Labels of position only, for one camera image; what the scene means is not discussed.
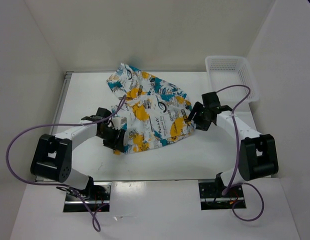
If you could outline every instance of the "white table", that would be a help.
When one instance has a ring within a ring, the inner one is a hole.
[[[10,240],[299,240],[280,180],[252,183],[265,201],[255,222],[230,209],[201,210],[197,180],[113,182],[109,212],[97,214],[100,233],[87,212],[63,213],[64,192],[28,185]],[[251,187],[243,191],[247,209],[236,211],[252,218],[261,201]]]
[[[98,107],[110,109],[118,104],[106,80],[111,72],[73,73],[58,108],[56,123],[78,123],[96,113]],[[206,72],[151,72],[185,90],[191,103],[202,102],[210,91]],[[248,104],[236,113],[255,128]],[[67,127],[57,127],[54,133]],[[236,144],[224,130],[211,125],[207,132],[193,135],[160,149],[128,155],[115,155],[93,137],[72,153],[72,167],[96,181],[144,181],[213,179],[235,164]]]
[[[201,101],[201,94],[209,92],[203,72],[152,74],[186,90],[193,104]],[[109,108],[116,103],[105,83],[109,75],[74,73],[56,121],[76,123],[94,114],[98,107]],[[237,115],[255,127],[248,105],[242,106]],[[27,185],[10,240],[298,240],[277,178],[252,181],[265,201],[264,214],[255,222],[236,219],[230,209],[201,210],[198,181],[173,181],[215,178],[216,173],[234,166],[235,150],[235,141],[213,125],[208,132],[196,131],[173,145],[131,155],[114,155],[103,147],[101,139],[94,137],[74,151],[72,163],[95,180],[117,180],[112,185],[109,212],[97,214],[101,233],[94,231],[87,212],[63,213],[64,192],[52,186]],[[169,157],[160,160],[160,155]],[[243,191],[247,209],[236,211],[244,218],[252,218],[259,213],[261,201],[249,186],[244,185]]]

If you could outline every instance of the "yellow pattern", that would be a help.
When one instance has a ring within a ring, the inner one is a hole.
[[[142,76],[143,79],[149,79],[150,74],[148,72],[142,71],[141,72],[141,76]]]
[[[139,105],[139,103],[136,103],[130,107],[132,107],[132,111],[138,120],[146,121],[149,119],[150,115],[145,111],[144,105]]]
[[[174,121],[174,123],[171,125],[170,128],[170,136],[171,137],[177,137],[182,134],[183,128],[186,127],[185,121],[183,117],[178,117]]]
[[[175,98],[179,104],[182,104],[184,102],[184,98],[181,96],[176,96]]]
[[[139,90],[140,90],[140,87],[134,87],[132,88],[129,92],[127,92],[127,98],[132,100],[132,99],[136,99],[139,95]],[[141,91],[140,95],[145,95],[146,92],[145,91]]]
[[[119,150],[114,150],[113,153],[114,153],[115,155],[121,155],[121,152],[120,152]]]
[[[144,135],[138,133],[131,133],[129,138],[133,139],[133,143],[135,144],[135,146],[133,147],[133,151],[135,153],[143,152],[150,149],[150,144],[148,142],[144,142]]]
[[[190,106],[190,105],[191,105],[191,102],[188,101],[188,100],[185,100],[185,104],[186,104],[186,106]]]

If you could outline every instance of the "white wall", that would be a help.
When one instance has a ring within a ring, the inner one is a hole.
[[[275,137],[279,173],[298,232],[310,239],[310,4],[277,0],[248,54],[261,98],[257,129]]]
[[[5,151],[20,131],[51,123],[63,73],[23,0],[0,0],[0,240],[11,235],[25,184],[7,170]],[[13,146],[16,172],[30,177],[38,136],[32,132]]]
[[[273,0],[25,0],[63,70],[205,70],[246,56]]]

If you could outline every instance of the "white backdrop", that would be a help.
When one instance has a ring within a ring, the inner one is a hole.
[[[249,54],[260,88],[257,129],[275,137],[279,173],[300,238],[310,239],[310,4],[277,0]]]
[[[25,0],[66,71],[205,70],[246,56],[273,0]]]

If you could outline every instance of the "white plastic basket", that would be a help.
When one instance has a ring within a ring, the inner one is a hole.
[[[213,91],[230,85],[242,84],[250,87],[250,95],[246,102],[255,102],[260,98],[257,83],[251,66],[246,58],[241,56],[208,56],[205,58],[208,81]],[[231,87],[218,93],[222,101],[238,102],[243,99],[248,90],[244,87]]]

